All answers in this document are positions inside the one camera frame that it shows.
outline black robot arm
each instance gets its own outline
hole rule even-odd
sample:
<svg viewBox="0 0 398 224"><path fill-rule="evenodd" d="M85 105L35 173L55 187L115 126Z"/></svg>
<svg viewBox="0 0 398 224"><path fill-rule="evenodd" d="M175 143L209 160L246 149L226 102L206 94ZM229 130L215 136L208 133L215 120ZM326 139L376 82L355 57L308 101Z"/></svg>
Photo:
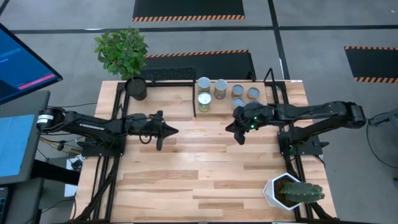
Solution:
<svg viewBox="0 0 398 224"><path fill-rule="evenodd" d="M37 128L41 134L65 131L87 137L86 141L79 142L84 156L120 156L122 152L119 148L124 148L122 144L125 144L126 135L140 136L140 141L144 144L155 137L156 148L161 150L163 139L178 133L177 129L166 124L163 111L149 116L137 113L121 119L106 120L62 108L48 108L40 112ZM149 140L144 142L142 136L149 137Z"/></svg>
<svg viewBox="0 0 398 224"><path fill-rule="evenodd" d="M326 118L305 128L289 129L289 143L305 142L316 136L336 128L361 128L366 124L361 106L351 102L330 102L316 106L294 106L286 104L249 103L245 107L237 107L233 112L234 122L225 130L234 133L239 144L244 144L244 133L267 125L285 126L302 119Z"/></svg>

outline green plant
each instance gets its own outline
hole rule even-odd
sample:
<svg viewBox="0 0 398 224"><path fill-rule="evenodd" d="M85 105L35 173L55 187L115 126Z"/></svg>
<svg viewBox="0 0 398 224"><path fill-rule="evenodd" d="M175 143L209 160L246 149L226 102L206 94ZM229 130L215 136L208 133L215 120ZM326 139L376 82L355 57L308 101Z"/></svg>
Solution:
<svg viewBox="0 0 398 224"><path fill-rule="evenodd" d="M279 193L284 194L287 200L291 202L314 203L317 200L324 199L322 187L305 182L284 183L284 187Z"/></svg>
<svg viewBox="0 0 398 224"><path fill-rule="evenodd" d="M115 33L106 31L101 37L95 37L98 47L98 60L104 64L104 69L113 75L120 74L123 80L141 74L146 66L145 54L148 45L138 29L119 30Z"/></svg>

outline potted plant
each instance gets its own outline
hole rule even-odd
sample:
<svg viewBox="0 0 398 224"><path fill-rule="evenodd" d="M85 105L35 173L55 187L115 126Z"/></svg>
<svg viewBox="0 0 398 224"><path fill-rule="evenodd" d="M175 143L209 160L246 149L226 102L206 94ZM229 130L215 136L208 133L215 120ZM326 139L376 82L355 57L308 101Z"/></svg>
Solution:
<svg viewBox="0 0 398 224"><path fill-rule="evenodd" d="M122 80L127 80L124 88L128 95L136 100L147 96L147 85L141 78L141 68L146 66L145 54L148 45L138 29L119 30L114 33L106 31L101 37L95 37L98 47L98 60L104 69L113 75L120 74Z"/></svg>
<svg viewBox="0 0 398 224"><path fill-rule="evenodd" d="M268 180L263 191L269 205L292 210L301 203L314 203L325 198L322 187L300 182L288 173Z"/></svg>

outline keyboard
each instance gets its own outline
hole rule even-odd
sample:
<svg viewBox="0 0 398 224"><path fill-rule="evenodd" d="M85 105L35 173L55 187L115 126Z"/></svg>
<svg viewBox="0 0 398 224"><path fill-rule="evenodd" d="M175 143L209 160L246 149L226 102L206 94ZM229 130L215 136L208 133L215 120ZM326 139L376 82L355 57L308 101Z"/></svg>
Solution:
<svg viewBox="0 0 398 224"><path fill-rule="evenodd" d="M0 186L0 224L6 222L7 209L11 199L10 193L10 188Z"/></svg>

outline cactus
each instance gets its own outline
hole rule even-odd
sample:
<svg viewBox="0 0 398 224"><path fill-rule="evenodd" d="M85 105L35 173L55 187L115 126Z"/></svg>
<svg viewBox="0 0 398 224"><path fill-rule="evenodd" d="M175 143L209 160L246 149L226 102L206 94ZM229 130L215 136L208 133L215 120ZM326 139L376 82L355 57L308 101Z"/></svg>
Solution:
<svg viewBox="0 0 398 224"><path fill-rule="evenodd" d="M285 183L279 193L291 202L314 203L325 198L322 187L305 182Z"/></svg>

